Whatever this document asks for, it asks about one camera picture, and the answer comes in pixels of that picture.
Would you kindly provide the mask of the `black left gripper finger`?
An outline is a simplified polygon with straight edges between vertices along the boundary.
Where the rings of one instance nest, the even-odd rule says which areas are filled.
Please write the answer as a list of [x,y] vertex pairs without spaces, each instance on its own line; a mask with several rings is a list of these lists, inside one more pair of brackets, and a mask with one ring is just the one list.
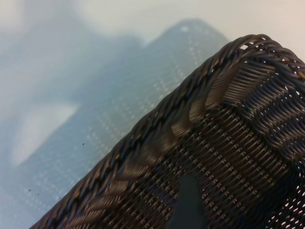
[[191,175],[180,177],[178,199],[168,222],[169,229],[206,229],[202,189]]

